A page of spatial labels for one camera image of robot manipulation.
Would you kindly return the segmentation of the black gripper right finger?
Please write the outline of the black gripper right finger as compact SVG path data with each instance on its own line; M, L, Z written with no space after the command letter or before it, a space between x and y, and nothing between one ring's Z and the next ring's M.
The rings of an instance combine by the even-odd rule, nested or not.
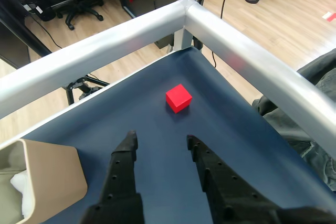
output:
M213 223L280 223L279 207L263 196L194 135L187 148L197 167Z

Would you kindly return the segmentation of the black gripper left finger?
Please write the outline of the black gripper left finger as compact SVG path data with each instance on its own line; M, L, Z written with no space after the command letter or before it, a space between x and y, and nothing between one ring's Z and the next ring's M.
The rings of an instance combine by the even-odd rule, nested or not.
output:
M90 206L81 223L144 223L142 198L136 191L134 163L137 134L129 131L111 153L97 204Z

